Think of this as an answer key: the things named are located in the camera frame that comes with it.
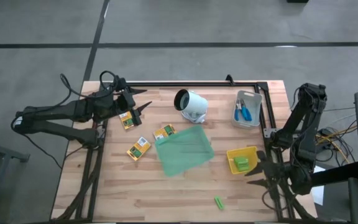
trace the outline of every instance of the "black cable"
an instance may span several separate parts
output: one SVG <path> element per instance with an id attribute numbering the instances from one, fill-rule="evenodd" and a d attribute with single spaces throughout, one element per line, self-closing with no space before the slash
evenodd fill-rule
<path id="1" fill-rule="evenodd" d="M 354 120 L 354 121 L 349 125 L 349 127 L 346 128 L 346 131 L 345 131 L 344 133 L 342 133 L 342 135 L 340 136 L 340 138 L 343 137 L 343 135 L 345 135 L 345 134 L 349 134 L 349 133 L 352 133 L 353 131 L 357 130 L 357 128 L 355 128 L 355 129 L 353 129 L 352 131 L 348 131 L 356 121 L 357 121 L 357 120 Z"/>
<path id="2" fill-rule="evenodd" d="M 21 134 L 21 135 L 23 135 L 24 137 L 26 137 L 35 147 L 37 147 L 39 150 L 41 150 L 45 155 L 51 157 L 51 158 L 53 159 L 53 161 L 55 161 L 56 165 L 57 165 L 60 169 L 62 169 L 61 165 L 57 162 L 57 160 L 54 158 L 53 155 L 51 155 L 51 154 L 47 153 L 45 150 L 43 150 L 39 145 L 37 145 L 35 142 L 33 142 L 33 140 L 32 140 L 30 137 L 26 136 L 25 134 Z"/>
<path id="3" fill-rule="evenodd" d="M 299 90 L 300 87 L 296 88 L 296 90 L 293 92 L 293 101 L 292 101 L 292 105 L 290 107 L 291 111 L 293 108 L 293 105 L 295 105 L 295 96 L 296 96 L 296 92 Z"/>
<path id="4" fill-rule="evenodd" d="M 84 148 L 84 147 L 83 147 L 83 146 L 81 146 L 81 147 L 79 147 L 78 149 L 75 149 L 75 150 L 74 150 L 74 151 L 72 151 L 71 153 L 67 154 L 67 155 L 66 155 L 66 157 L 65 157 L 65 159 L 67 159 L 67 157 L 69 157 L 70 155 L 72 155 L 72 154 L 74 154 L 74 153 L 78 152 L 78 150 L 80 150 L 80 149 L 82 149 L 82 148 Z"/>
<path id="5" fill-rule="evenodd" d="M 341 163 L 340 163 L 339 160 L 338 160 L 338 151 L 337 151 L 337 150 L 335 150 L 335 160 L 336 160 L 336 164 L 337 164 L 338 166 L 342 166 Z"/>
<path id="6" fill-rule="evenodd" d="M 332 133 L 338 133 L 338 132 L 339 132 L 337 129 L 332 128 L 332 127 L 327 127 L 327 128 L 325 128 L 325 129 L 327 129 L 328 131 L 330 131 L 330 132 L 332 132 Z M 350 146 L 350 145 L 343 139 L 342 136 L 334 135 L 334 136 L 331 137 L 331 140 L 332 140 L 332 142 L 334 142 L 334 141 L 339 141 L 339 142 L 340 142 L 340 144 L 341 144 L 341 149 L 342 149 L 342 151 L 344 152 L 344 155 L 345 155 L 345 158 L 346 158 L 346 159 L 348 159 L 349 156 L 350 156 L 350 157 L 353 159 L 354 162 L 356 161 L 356 160 L 354 159 L 353 154 L 352 154 L 352 151 L 353 151 L 352 146 Z M 346 159 L 342 160 L 342 162 L 339 162 L 339 160 L 338 160 L 338 158 L 337 158 L 337 152 L 336 152 L 336 162 L 337 162 L 338 166 L 343 166 L 344 163 L 346 162 Z"/>
<path id="7" fill-rule="evenodd" d="M 112 83 L 114 84 L 114 86 L 112 87 L 112 89 L 115 90 L 115 89 L 117 88 L 117 86 L 118 86 L 118 77 L 117 77 L 117 75 L 114 74 L 113 72 L 110 72 L 110 71 L 105 70 L 105 71 L 103 71 L 102 73 L 100 73 L 100 75 L 99 75 L 100 85 L 103 87 L 104 90 L 108 90 L 107 87 L 106 87 L 106 86 L 104 85 L 104 83 L 103 83 L 103 75 L 106 74 L 106 73 L 112 75 L 112 77 L 113 77 L 113 82 L 112 82 Z"/>
<path id="8" fill-rule="evenodd" d="M 108 73 L 110 75 L 112 75 L 114 77 L 114 80 L 112 82 L 113 86 L 108 90 L 106 86 L 104 86 L 103 81 L 102 81 L 102 77 L 105 73 Z M 60 74 L 60 79 L 63 83 L 63 85 L 68 88 L 72 93 L 78 95 L 78 96 L 82 96 L 83 98 L 87 98 L 87 99 L 98 99 L 98 98 L 103 98 L 109 95 L 119 95 L 119 94 L 113 94 L 113 92 L 116 90 L 117 85 L 118 85 L 118 76 L 115 75 L 113 72 L 110 71 L 103 71 L 100 76 L 99 76 L 99 81 L 100 81 L 100 85 L 105 89 L 108 90 L 108 92 L 104 95 L 101 96 L 87 96 L 87 95 L 82 95 L 81 93 L 78 93 L 77 91 L 73 90 L 72 87 L 70 86 L 70 83 L 67 80 L 67 77 L 61 73 Z"/>
<path id="9" fill-rule="evenodd" d="M 36 113 L 39 113 L 39 112 L 45 112 L 45 111 L 48 111 L 48 110 L 52 110 L 52 109 L 57 108 L 57 107 L 61 106 L 62 104 L 64 104 L 64 102 L 66 102 L 66 101 L 69 99 L 69 97 L 71 97 L 71 90 L 68 90 L 67 96 L 66 96 L 61 102 L 55 104 L 54 106 L 51 106 L 51 107 L 49 107 L 49 108 L 45 108 L 44 110 L 38 110 L 38 111 L 34 111 L 34 112 L 23 113 L 21 116 L 28 115 L 28 114 L 36 114 Z M 56 158 L 54 158 L 51 154 L 47 153 L 47 152 L 46 152 L 44 149 L 42 149 L 39 145 L 37 145 L 35 142 L 33 142 L 33 140 L 31 140 L 30 137 L 26 136 L 25 134 L 18 133 L 18 132 L 14 129 L 14 123 L 16 122 L 16 120 L 18 119 L 18 117 L 20 117 L 20 116 L 15 116 L 15 118 L 14 118 L 14 119 L 12 120 L 12 122 L 11 122 L 11 129 L 12 129 L 12 131 L 14 131 L 15 133 L 20 134 L 20 135 L 24 136 L 25 138 L 27 138 L 35 147 L 37 147 L 38 149 L 40 149 L 45 155 L 51 157 L 51 158 L 55 161 L 55 163 L 57 164 L 57 166 L 58 166 L 59 168 L 62 168 L 62 167 L 59 165 L 59 163 L 57 162 Z"/>
<path id="10" fill-rule="evenodd" d="M 329 109 L 329 110 L 323 110 L 324 112 L 328 112 L 328 111 L 338 111 L 338 110 L 349 110 L 349 109 L 354 109 L 356 107 L 351 107 L 351 108 L 339 108 L 339 109 Z"/>
<path id="11" fill-rule="evenodd" d="M 330 152 L 331 152 L 331 156 L 328 158 L 328 159 L 317 159 L 317 157 L 316 157 L 316 161 L 318 161 L 318 162 L 327 162 L 327 161 L 329 161 L 330 159 L 332 159 L 333 157 L 334 157 L 334 151 L 333 151 L 333 149 L 326 149 L 325 151 L 327 151 L 327 150 L 329 150 Z"/>
<path id="12" fill-rule="evenodd" d="M 276 211 L 276 212 L 282 212 L 282 211 L 286 210 L 286 209 L 292 204 L 292 202 L 294 201 L 294 199 L 295 199 L 296 196 L 297 196 L 297 194 L 294 194 L 294 195 L 293 195 L 293 198 L 290 199 L 289 203 L 288 203 L 286 206 L 284 206 L 283 208 L 281 208 L 281 209 L 276 209 L 276 208 L 270 206 L 269 204 L 267 204 L 266 201 L 265 201 L 265 196 L 267 195 L 267 193 L 269 193 L 270 191 L 272 191 L 274 188 L 278 188 L 278 183 L 279 183 L 280 181 L 281 181 L 281 179 L 278 180 L 273 186 L 271 186 L 271 188 L 267 189 L 267 190 L 262 194 L 262 203 L 263 203 L 267 208 L 269 208 L 269 209 L 271 209 L 271 210 L 274 210 L 274 211 Z"/>

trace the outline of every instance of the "white camera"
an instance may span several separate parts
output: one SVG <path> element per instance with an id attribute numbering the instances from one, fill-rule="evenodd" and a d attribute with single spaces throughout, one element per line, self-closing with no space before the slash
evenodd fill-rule
<path id="1" fill-rule="evenodd" d="M 173 101 L 175 109 L 192 123 L 204 122 L 208 101 L 193 91 L 180 90 Z"/>

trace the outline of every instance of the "wire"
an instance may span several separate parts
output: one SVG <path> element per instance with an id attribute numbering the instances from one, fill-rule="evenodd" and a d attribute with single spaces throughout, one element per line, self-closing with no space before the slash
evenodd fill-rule
<path id="1" fill-rule="evenodd" d="M 356 122 L 357 120 L 354 120 L 350 125 L 349 127 L 346 128 L 345 132 L 341 135 L 341 137 L 343 137 L 343 135 L 345 134 L 349 134 L 349 133 L 352 133 L 353 131 L 355 131 L 357 128 L 353 129 L 352 131 L 348 131 L 352 128 L 352 125 Z"/>
<path id="2" fill-rule="evenodd" d="M 339 108 L 339 109 L 329 109 L 329 110 L 323 110 L 324 112 L 328 112 L 328 111 L 338 111 L 338 110 L 349 110 L 349 109 L 354 109 L 356 107 L 351 107 L 351 108 Z"/>
<path id="3" fill-rule="evenodd" d="M 300 87 L 296 88 L 295 91 L 293 92 L 293 101 L 292 101 L 292 105 L 290 107 L 291 111 L 293 108 L 293 105 L 295 105 L 295 96 L 296 96 L 296 92 L 299 90 Z"/>
<path id="4" fill-rule="evenodd" d="M 297 196 L 297 194 L 294 194 L 294 195 L 293 195 L 293 198 L 290 199 L 290 201 L 288 202 L 288 204 L 287 204 L 285 207 L 281 208 L 281 209 L 276 209 L 276 208 L 270 206 L 268 203 L 266 203 L 265 197 L 266 197 L 267 193 L 269 193 L 270 191 L 272 191 L 274 188 L 277 188 L 277 187 L 278 187 L 278 183 L 279 183 L 280 181 L 281 181 L 281 179 L 278 180 L 273 186 L 271 186 L 269 189 L 267 189 L 267 190 L 262 194 L 262 202 L 263 202 L 263 204 L 264 204 L 267 208 L 269 208 L 269 209 L 271 209 L 271 210 L 274 210 L 274 211 L 276 211 L 276 212 L 277 212 L 277 211 L 282 212 L 282 211 L 286 210 L 286 209 L 292 204 L 292 202 L 294 201 L 294 199 L 295 199 L 296 196 Z"/>
<path id="5" fill-rule="evenodd" d="M 114 86 L 112 87 L 112 89 L 115 90 L 115 89 L 117 88 L 117 86 L 118 86 L 118 76 L 117 76 L 116 74 L 114 74 L 113 72 L 110 72 L 110 71 L 105 70 L 105 71 L 103 71 L 102 73 L 100 73 L 100 75 L 99 75 L 100 85 L 103 87 L 103 89 L 108 90 L 107 87 L 106 87 L 106 86 L 104 85 L 104 83 L 103 83 L 103 75 L 106 74 L 106 73 L 112 75 L 112 77 L 113 77 L 113 82 L 112 82 L 112 83 L 114 84 Z"/>
<path id="6" fill-rule="evenodd" d="M 350 146 L 343 138 L 339 138 L 339 136 L 334 136 L 335 140 L 338 140 L 341 143 L 341 146 L 344 148 L 345 152 L 346 152 L 346 157 L 351 157 L 353 159 L 353 161 L 355 162 L 356 160 L 354 159 L 353 156 L 353 148 L 352 146 Z"/>
<path id="7" fill-rule="evenodd" d="M 79 147 L 78 149 L 75 149 L 74 151 L 72 151 L 71 153 L 67 154 L 67 156 L 65 157 L 65 159 L 67 159 L 67 157 L 71 156 L 72 154 L 78 152 L 78 150 L 84 148 L 83 146 Z"/>
<path id="8" fill-rule="evenodd" d="M 338 121 L 342 121 L 343 119 L 350 118 L 351 116 L 354 116 L 354 115 L 356 115 L 356 114 L 350 114 L 350 115 L 345 116 L 343 118 L 339 118 L 339 119 L 327 124 L 326 126 L 322 127 L 321 129 L 327 128 L 328 126 L 331 126 L 332 124 L 337 123 Z"/>
<path id="9" fill-rule="evenodd" d="M 329 158 L 327 158 L 327 159 L 317 159 L 316 158 L 316 161 L 318 161 L 318 162 L 327 162 L 327 161 L 329 161 L 330 159 L 332 159 L 334 157 L 334 151 L 332 149 L 326 149 L 326 150 L 329 150 L 331 152 L 331 156 Z"/>
<path id="10" fill-rule="evenodd" d="M 346 162 L 347 162 L 348 164 L 350 163 L 350 162 L 347 160 L 347 156 L 345 156 L 345 154 L 342 152 L 342 149 L 341 149 L 337 144 L 335 144 L 335 142 L 333 142 L 332 140 L 330 140 L 329 138 L 324 137 L 324 136 L 318 136 L 318 137 L 323 138 L 323 139 L 329 141 L 329 142 L 342 154 L 342 156 L 343 156 L 343 158 L 345 158 Z"/>
<path id="11" fill-rule="evenodd" d="M 112 82 L 113 86 L 111 87 L 111 89 L 107 89 L 107 87 L 103 84 L 103 81 L 102 81 L 102 77 L 104 74 L 110 74 L 114 77 L 114 80 Z M 67 80 L 67 77 L 61 73 L 60 74 L 60 80 L 62 81 L 63 85 L 68 88 L 72 93 L 78 95 L 78 96 L 82 96 L 83 98 L 87 98 L 87 99 L 98 99 L 98 98 L 103 98 L 103 97 L 106 97 L 106 96 L 109 96 L 109 95 L 114 95 L 113 92 L 116 90 L 117 86 L 118 86 L 118 76 L 115 75 L 113 72 L 110 72 L 110 71 L 103 71 L 100 76 L 99 76 L 99 81 L 100 81 L 100 85 L 105 89 L 105 90 L 108 90 L 108 92 L 104 95 L 101 95 L 101 96 L 87 96 L 87 95 L 82 95 L 81 93 L 78 93 L 77 91 L 73 90 L 72 87 L 70 86 L 70 83 L 68 82 Z"/>
<path id="12" fill-rule="evenodd" d="M 355 131 L 356 129 L 357 129 L 357 126 L 351 126 L 350 128 L 347 128 L 347 129 L 345 129 L 345 130 L 337 131 L 337 132 L 335 132 L 335 133 L 332 133 L 332 134 L 326 136 L 326 138 L 331 138 L 331 137 L 334 137 L 334 136 L 338 136 L 338 135 L 340 135 L 340 134 L 342 134 L 342 133 L 344 133 L 344 134 L 349 134 L 349 133 Z"/>
<path id="13" fill-rule="evenodd" d="M 21 135 L 23 135 L 24 137 L 26 137 L 35 147 L 37 147 L 39 150 L 41 150 L 45 155 L 51 157 L 51 158 L 53 159 L 53 161 L 55 161 L 56 165 L 57 165 L 60 169 L 62 169 L 61 165 L 57 162 L 57 160 L 56 160 L 51 154 L 47 153 L 47 152 L 46 152 L 45 150 L 43 150 L 39 145 L 37 145 L 35 142 L 33 142 L 33 140 L 32 140 L 30 137 L 26 136 L 25 134 L 21 134 Z"/>

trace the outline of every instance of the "blue handle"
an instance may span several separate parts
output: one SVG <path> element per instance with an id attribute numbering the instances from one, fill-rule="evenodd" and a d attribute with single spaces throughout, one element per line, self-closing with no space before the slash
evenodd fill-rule
<path id="1" fill-rule="evenodd" d="M 236 121 L 239 120 L 239 110 L 235 110 L 235 111 L 234 111 L 234 119 L 235 119 Z"/>
<path id="2" fill-rule="evenodd" d="M 248 108 L 246 108 L 245 106 L 242 106 L 241 113 L 246 121 L 252 121 L 251 113 L 249 112 Z"/>

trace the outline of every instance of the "yellow box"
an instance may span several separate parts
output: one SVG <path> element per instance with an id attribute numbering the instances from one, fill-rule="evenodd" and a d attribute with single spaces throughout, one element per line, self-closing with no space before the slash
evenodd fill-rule
<path id="1" fill-rule="evenodd" d="M 120 114 L 119 119 L 121 120 L 121 123 L 124 126 L 125 130 L 135 126 L 133 121 L 132 121 L 131 112 L 126 112 L 126 113 Z"/>
<path id="2" fill-rule="evenodd" d="M 253 170 L 258 164 L 258 155 L 256 154 L 256 146 L 245 147 L 242 149 L 233 149 L 226 152 L 232 174 L 244 174 Z M 248 158 L 249 170 L 239 171 L 234 163 L 234 158 L 244 156 Z"/>
<path id="3" fill-rule="evenodd" d="M 151 144 L 143 137 L 131 147 L 130 150 L 127 151 L 128 155 L 131 156 L 135 161 L 137 161 L 143 154 L 146 153 L 148 149 L 150 149 Z"/>
<path id="4" fill-rule="evenodd" d="M 168 124 L 163 128 L 160 128 L 154 131 L 154 137 L 156 140 L 163 139 L 165 137 L 170 136 L 171 134 L 175 134 L 177 131 L 173 128 L 172 124 Z"/>

